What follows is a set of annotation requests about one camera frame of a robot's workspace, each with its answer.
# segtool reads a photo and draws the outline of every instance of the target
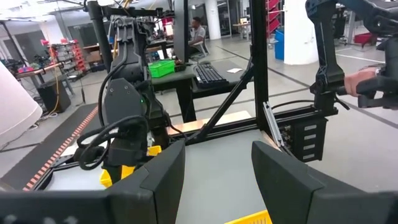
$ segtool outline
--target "paper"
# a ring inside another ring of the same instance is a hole
[[[242,68],[232,68],[232,69],[229,69],[228,71],[226,71],[226,72],[229,72],[229,73],[236,73],[236,72],[240,72],[242,70]]]

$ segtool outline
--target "keyboard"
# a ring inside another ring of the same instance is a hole
[[[199,88],[213,88],[229,83],[211,64],[197,65],[193,70]]]

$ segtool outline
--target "yellow bin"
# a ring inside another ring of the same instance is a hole
[[[152,146],[148,148],[147,156],[157,156],[161,152],[162,148],[160,146]],[[122,179],[128,175],[131,175],[134,172],[134,168],[135,167],[122,166]],[[102,171],[100,182],[106,188],[112,186],[112,180],[108,174],[108,171]]]
[[[225,224],[272,224],[272,222],[268,211],[264,210]]]

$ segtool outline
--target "wooden board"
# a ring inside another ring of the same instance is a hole
[[[222,116],[220,118],[220,120],[217,122],[216,125],[232,123],[232,122],[235,122],[235,121],[241,121],[243,119],[248,119],[248,118],[251,118],[251,116],[250,116],[250,114],[247,111],[240,111],[240,112],[236,112],[236,113],[226,114],[226,115],[224,115],[224,116]],[[194,130],[200,129],[209,120],[210,120],[210,118],[201,119],[201,120],[198,120],[198,121],[192,121],[192,122],[185,123],[185,124],[177,124],[177,125],[175,125],[175,128],[177,128],[178,130],[180,130],[182,132],[194,131]],[[171,128],[167,128],[167,132],[168,132],[169,135],[178,133],[178,132],[174,131]],[[262,132],[262,135],[264,137],[265,143],[267,143],[270,146],[280,150],[278,148],[278,146],[275,144],[274,140],[272,140],[272,138],[270,136],[268,136],[267,133]]]

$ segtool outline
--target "green bin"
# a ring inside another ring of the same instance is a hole
[[[174,60],[160,60],[149,65],[152,78],[160,78],[174,72]]]

